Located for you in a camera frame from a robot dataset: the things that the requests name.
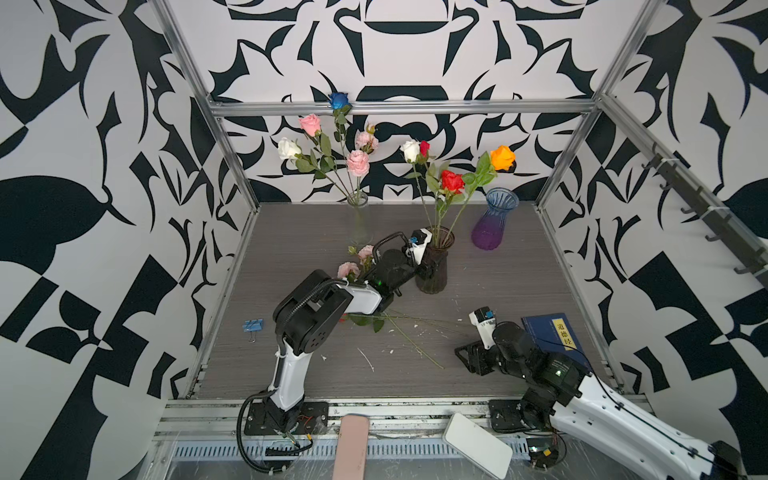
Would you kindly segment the clear glass vase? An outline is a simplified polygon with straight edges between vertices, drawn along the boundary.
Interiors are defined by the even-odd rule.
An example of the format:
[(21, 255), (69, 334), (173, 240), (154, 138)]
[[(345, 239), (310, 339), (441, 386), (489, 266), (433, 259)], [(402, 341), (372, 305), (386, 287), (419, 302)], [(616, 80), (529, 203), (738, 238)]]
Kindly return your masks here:
[(371, 240), (369, 198), (358, 192), (347, 200), (347, 230), (351, 245), (363, 246)]

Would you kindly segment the maroon glass vase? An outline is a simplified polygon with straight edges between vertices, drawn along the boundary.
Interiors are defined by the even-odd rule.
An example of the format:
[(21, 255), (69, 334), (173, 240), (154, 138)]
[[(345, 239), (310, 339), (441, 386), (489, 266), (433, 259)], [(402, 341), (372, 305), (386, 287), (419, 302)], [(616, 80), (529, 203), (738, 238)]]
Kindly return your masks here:
[(434, 227), (431, 233), (422, 257), (423, 272), (416, 276), (416, 285), (425, 294), (438, 294), (448, 283), (448, 253), (455, 236), (447, 227)]

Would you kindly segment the blue purple glass vase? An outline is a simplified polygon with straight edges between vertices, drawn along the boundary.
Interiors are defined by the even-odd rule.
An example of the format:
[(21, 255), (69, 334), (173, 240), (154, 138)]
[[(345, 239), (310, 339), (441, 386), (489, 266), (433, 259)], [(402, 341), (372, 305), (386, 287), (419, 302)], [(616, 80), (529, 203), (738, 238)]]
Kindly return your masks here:
[(506, 219), (519, 205), (518, 196), (507, 188), (495, 187), (486, 192), (487, 209), (471, 232), (472, 243), (479, 249), (491, 251), (503, 240)]

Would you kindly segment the large pink peony flower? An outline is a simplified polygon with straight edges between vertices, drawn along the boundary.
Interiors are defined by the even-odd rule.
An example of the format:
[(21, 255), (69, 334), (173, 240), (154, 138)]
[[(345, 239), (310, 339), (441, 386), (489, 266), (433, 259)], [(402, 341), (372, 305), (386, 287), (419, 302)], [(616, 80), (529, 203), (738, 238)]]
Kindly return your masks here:
[(358, 203), (362, 195), (362, 179), (369, 173), (370, 169), (369, 155), (362, 150), (350, 152), (347, 156), (346, 167), (354, 187), (352, 200), (354, 203)]

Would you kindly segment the pink rose flower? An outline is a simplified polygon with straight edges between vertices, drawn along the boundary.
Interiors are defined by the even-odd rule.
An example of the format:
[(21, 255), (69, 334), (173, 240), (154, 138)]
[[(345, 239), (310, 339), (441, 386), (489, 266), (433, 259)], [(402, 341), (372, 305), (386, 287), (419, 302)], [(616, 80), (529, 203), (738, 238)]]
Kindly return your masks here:
[(305, 172), (312, 172), (318, 180), (329, 180), (331, 185), (339, 190), (346, 200), (352, 198), (352, 188), (349, 182), (344, 182), (340, 173), (342, 167), (341, 155), (334, 151), (332, 141), (340, 143), (344, 136), (335, 124), (333, 134), (323, 130), (321, 119), (318, 115), (311, 114), (299, 119), (304, 136), (310, 141), (308, 153), (296, 154), (296, 167)]

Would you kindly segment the blue rose flower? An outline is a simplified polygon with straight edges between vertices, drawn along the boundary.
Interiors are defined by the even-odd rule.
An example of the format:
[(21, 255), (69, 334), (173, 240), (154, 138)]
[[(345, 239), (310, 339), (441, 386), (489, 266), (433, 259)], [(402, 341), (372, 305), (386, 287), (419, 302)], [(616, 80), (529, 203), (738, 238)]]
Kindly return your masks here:
[(348, 186), (346, 187), (347, 189), (346, 199), (347, 199), (347, 202), (350, 203), (354, 197), (355, 185), (346, 164), (347, 156), (349, 153), (346, 145), (347, 125), (348, 125), (346, 116), (351, 111), (352, 106), (349, 102), (348, 94), (342, 93), (342, 92), (332, 92), (329, 95), (329, 103), (332, 109), (333, 123), (334, 123), (334, 129), (335, 129), (334, 139), (338, 143), (339, 152), (342, 157), (341, 164), (345, 167), (347, 180), (348, 180)]

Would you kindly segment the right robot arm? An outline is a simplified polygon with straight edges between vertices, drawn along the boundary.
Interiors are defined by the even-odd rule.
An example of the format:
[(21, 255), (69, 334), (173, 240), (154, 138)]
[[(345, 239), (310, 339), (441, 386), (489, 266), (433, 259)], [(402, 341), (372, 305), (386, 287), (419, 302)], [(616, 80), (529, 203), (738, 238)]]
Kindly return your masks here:
[(566, 434), (643, 479), (742, 478), (734, 447), (666, 424), (567, 354), (542, 350), (518, 324), (482, 322), (477, 328), (480, 340), (454, 351), (465, 368), (480, 376), (498, 371), (527, 385), (521, 399), (492, 406), (494, 431)]

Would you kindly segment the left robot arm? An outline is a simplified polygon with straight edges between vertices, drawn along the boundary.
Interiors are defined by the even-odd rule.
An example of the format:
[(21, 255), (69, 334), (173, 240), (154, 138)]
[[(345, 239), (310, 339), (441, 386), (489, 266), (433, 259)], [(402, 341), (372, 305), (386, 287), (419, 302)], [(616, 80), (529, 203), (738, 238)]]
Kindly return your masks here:
[(373, 319), (383, 314), (412, 279), (428, 279), (437, 262), (426, 255), (433, 233), (395, 232), (376, 243), (371, 268), (358, 279), (311, 272), (273, 312), (278, 350), (272, 382), (242, 405), (239, 431), (247, 436), (288, 434), (299, 426), (305, 379), (313, 353), (345, 315)]

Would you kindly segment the blue book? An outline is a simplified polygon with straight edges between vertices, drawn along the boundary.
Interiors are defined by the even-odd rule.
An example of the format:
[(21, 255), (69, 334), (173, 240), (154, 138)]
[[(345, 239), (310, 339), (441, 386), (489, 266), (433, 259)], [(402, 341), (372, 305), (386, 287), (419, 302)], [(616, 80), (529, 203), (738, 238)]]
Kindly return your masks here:
[(543, 351), (563, 353), (590, 370), (588, 358), (564, 313), (526, 316), (522, 324)]

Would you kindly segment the white phone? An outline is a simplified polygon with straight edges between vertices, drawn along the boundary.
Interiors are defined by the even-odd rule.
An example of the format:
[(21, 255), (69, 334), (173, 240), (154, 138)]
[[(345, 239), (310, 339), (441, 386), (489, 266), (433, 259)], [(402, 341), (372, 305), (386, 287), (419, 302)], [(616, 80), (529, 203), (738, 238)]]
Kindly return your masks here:
[(512, 448), (461, 413), (454, 413), (443, 441), (495, 479), (504, 479), (513, 457)]

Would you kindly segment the small pink flower sprig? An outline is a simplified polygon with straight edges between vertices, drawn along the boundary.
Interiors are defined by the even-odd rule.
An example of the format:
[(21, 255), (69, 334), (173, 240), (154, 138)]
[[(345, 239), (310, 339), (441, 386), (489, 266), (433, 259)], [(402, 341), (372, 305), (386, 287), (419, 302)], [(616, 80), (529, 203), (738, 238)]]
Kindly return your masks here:
[(366, 154), (373, 153), (379, 145), (379, 140), (375, 134), (376, 126), (374, 124), (369, 124), (363, 130), (358, 131), (354, 138), (355, 149)]

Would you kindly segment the blue binder clip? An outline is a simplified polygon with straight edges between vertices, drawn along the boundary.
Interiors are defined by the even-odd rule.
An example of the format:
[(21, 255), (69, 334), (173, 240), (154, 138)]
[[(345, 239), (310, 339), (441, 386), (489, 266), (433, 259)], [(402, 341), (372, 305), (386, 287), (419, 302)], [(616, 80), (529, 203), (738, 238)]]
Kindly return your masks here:
[(260, 332), (262, 329), (263, 329), (262, 319), (247, 320), (243, 324), (243, 332), (248, 335), (248, 340), (250, 343), (254, 343), (256, 341), (255, 334), (257, 332)]

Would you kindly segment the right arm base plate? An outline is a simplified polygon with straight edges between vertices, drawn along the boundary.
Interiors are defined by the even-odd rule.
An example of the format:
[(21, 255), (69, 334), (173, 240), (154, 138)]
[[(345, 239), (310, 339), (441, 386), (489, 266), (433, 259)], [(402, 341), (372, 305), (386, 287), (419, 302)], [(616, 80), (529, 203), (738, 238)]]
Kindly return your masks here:
[(533, 430), (524, 419), (520, 400), (489, 400), (488, 411), (490, 427), (496, 433), (511, 434)]

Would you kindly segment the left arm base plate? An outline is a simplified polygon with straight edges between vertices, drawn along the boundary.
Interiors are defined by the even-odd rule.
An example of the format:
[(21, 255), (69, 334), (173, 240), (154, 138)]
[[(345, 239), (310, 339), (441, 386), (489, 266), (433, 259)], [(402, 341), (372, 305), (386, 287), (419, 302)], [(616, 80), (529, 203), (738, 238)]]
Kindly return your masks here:
[(271, 400), (255, 402), (245, 415), (243, 433), (246, 436), (316, 434), (327, 427), (328, 417), (328, 402), (303, 401), (288, 411), (279, 409)]

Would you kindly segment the wall hook rail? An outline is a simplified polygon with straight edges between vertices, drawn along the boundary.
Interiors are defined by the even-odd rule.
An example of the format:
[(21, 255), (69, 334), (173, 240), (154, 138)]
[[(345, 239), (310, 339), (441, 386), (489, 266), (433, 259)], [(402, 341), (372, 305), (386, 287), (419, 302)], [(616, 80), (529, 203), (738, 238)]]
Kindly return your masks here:
[(722, 243), (740, 262), (737, 275), (751, 275), (767, 289), (767, 246), (739, 218), (735, 211), (699, 180), (679, 159), (664, 152), (658, 142), (651, 144), (652, 156), (643, 165), (662, 179), (663, 192), (674, 192), (684, 203), (681, 213), (702, 221), (710, 230), (708, 242)]

